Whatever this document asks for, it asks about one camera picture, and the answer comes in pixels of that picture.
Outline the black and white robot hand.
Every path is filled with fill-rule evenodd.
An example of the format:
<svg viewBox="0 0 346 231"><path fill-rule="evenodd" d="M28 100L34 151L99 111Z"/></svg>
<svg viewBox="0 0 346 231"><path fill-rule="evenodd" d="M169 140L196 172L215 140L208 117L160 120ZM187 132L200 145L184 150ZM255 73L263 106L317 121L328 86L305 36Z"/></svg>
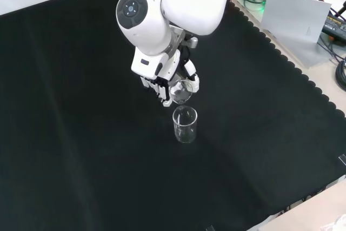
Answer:
<svg viewBox="0 0 346 231"><path fill-rule="evenodd" d="M164 107L182 103L177 91L186 89L189 95L199 91L199 76L188 47L179 47L172 57L167 53L147 56L135 49L131 70L140 76L145 88L155 92Z"/></svg>

